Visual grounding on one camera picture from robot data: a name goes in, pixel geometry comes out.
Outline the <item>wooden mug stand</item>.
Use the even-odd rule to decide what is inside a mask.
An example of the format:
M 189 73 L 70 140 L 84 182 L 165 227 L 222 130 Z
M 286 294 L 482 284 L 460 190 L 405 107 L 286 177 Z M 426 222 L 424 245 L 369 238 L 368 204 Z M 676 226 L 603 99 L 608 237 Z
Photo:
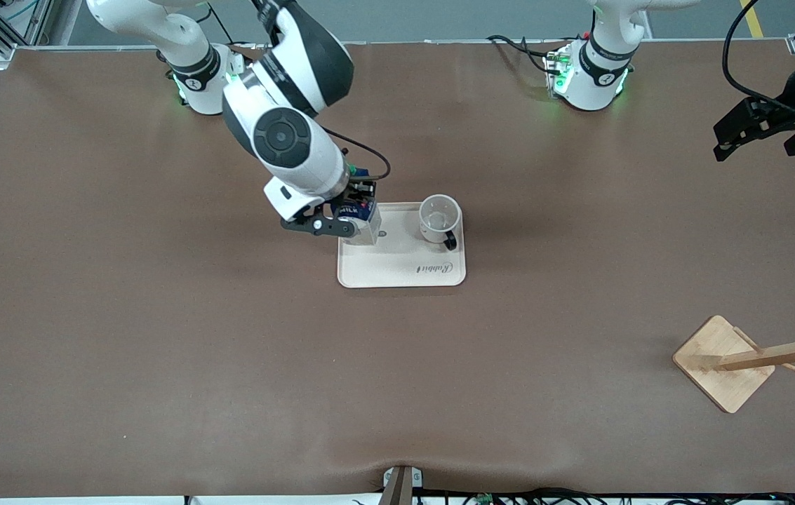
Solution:
M 733 415 L 779 368 L 795 374 L 795 342 L 763 347 L 715 314 L 676 350 L 672 361 L 718 409 Z

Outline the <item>white smiley mug black handle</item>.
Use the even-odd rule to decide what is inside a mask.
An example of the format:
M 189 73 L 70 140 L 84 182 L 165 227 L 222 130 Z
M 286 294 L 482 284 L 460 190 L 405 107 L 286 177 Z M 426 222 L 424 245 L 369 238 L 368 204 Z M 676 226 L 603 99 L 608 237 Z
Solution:
M 424 199 L 417 211 L 420 233 L 428 243 L 439 244 L 446 250 L 456 250 L 456 230 L 462 221 L 458 202 L 448 195 L 435 194 Z

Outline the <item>metal table edge bracket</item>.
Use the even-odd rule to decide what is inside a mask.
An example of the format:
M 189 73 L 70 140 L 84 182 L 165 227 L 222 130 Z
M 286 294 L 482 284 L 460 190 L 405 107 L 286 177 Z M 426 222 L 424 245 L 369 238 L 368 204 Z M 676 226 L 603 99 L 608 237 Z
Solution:
M 423 472 L 413 466 L 394 466 L 384 474 L 378 505 L 424 505 L 417 491 L 424 488 Z

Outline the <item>cream rectangular tray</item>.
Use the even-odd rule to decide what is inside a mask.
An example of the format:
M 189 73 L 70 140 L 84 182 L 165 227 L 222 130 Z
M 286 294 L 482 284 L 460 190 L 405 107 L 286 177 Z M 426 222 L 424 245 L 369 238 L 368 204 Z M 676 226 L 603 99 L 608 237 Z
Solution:
M 419 217 L 420 202 L 381 203 L 375 244 L 338 240 L 338 280 L 346 288 L 423 288 L 460 285 L 467 277 L 464 222 L 453 229 L 456 247 L 429 242 Z

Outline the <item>blue milk carton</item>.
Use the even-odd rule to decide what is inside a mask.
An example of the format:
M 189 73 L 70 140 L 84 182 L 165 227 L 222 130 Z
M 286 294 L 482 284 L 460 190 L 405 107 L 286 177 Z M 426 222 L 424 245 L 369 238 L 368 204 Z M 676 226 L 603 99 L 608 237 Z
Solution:
M 349 236 L 340 237 L 343 243 L 372 246 L 377 243 L 382 224 L 378 202 L 375 198 L 344 199 L 334 208 L 336 220 L 352 225 Z

